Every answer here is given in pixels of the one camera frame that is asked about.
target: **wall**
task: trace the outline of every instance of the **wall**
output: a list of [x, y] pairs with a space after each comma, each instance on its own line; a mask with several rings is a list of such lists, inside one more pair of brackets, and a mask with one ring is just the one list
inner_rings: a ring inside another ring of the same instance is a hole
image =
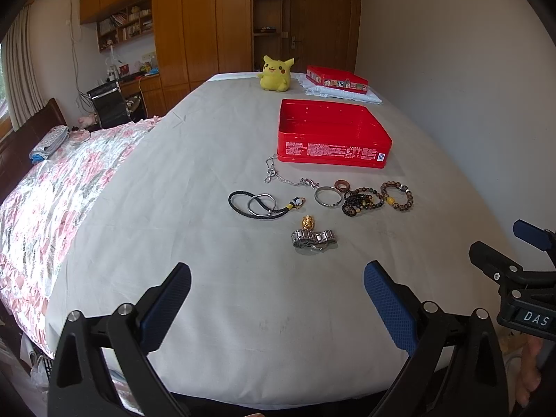
[[[70, 0], [36, 0], [31, 6], [30, 43], [37, 83], [44, 99], [56, 98], [69, 126], [85, 111], [76, 107], [78, 96], [75, 86], [71, 53]], [[106, 58], [109, 53], [99, 53], [96, 25], [79, 25], [79, 0], [73, 0], [74, 39], [79, 62], [79, 88], [82, 92], [93, 89], [99, 80], [106, 79]], [[116, 47], [115, 53], [122, 62], [129, 63], [130, 72], [135, 62], [144, 54], [155, 51], [154, 36], [145, 36]]]
[[362, 0], [357, 73], [451, 155], [516, 260], [548, 267], [512, 235], [556, 228], [556, 47], [526, 0]]

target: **pink floral blanket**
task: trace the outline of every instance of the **pink floral blanket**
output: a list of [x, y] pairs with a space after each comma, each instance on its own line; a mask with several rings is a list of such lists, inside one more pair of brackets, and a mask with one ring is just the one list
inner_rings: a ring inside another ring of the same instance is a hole
[[96, 199], [157, 119], [71, 133], [0, 206], [0, 299], [45, 353], [46, 310], [60, 266]]

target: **bed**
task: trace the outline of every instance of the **bed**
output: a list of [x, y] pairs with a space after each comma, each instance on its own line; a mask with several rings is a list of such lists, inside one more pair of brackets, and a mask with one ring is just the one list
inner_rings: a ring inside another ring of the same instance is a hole
[[47, 161], [29, 152], [65, 124], [55, 100], [0, 145], [0, 298], [16, 323], [47, 355], [48, 301], [74, 235], [118, 167], [155, 119], [109, 130], [71, 133]]
[[[73, 238], [49, 299], [48, 346], [71, 310], [111, 313], [185, 262], [193, 288], [162, 347], [149, 355], [165, 385], [251, 408], [288, 408], [384, 390], [405, 362], [363, 289], [371, 260], [446, 311], [496, 313], [496, 285], [469, 263], [468, 249], [481, 239], [513, 253], [434, 142], [385, 101], [369, 105], [394, 142], [385, 169], [276, 162], [293, 181], [378, 188], [394, 180], [413, 191], [410, 212], [388, 207], [347, 218], [316, 204], [309, 188], [265, 183], [283, 98], [316, 99], [296, 82], [279, 94], [261, 90], [255, 78], [219, 80], [161, 119]], [[230, 209], [236, 190], [270, 193], [279, 205], [295, 196], [307, 202], [279, 220], [255, 221]], [[293, 248], [291, 233], [304, 214], [336, 232], [335, 248]], [[118, 369], [109, 353], [107, 360]]]

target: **open red tin box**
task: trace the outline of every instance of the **open red tin box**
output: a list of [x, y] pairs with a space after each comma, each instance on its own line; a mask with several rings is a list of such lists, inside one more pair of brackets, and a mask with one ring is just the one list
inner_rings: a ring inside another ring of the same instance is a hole
[[351, 72], [318, 67], [315, 65], [307, 67], [307, 78], [319, 86], [342, 89], [359, 94], [366, 94], [369, 88], [369, 82], [367, 80]]
[[384, 168], [392, 140], [362, 105], [282, 100], [278, 159]]

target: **bed headboard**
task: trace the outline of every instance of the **bed headboard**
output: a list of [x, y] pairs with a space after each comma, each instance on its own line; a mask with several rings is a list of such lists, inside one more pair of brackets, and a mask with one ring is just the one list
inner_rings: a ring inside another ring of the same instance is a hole
[[31, 149], [57, 125], [66, 125], [66, 121], [56, 101], [50, 99], [19, 130], [10, 133], [0, 142], [0, 203], [31, 169]]

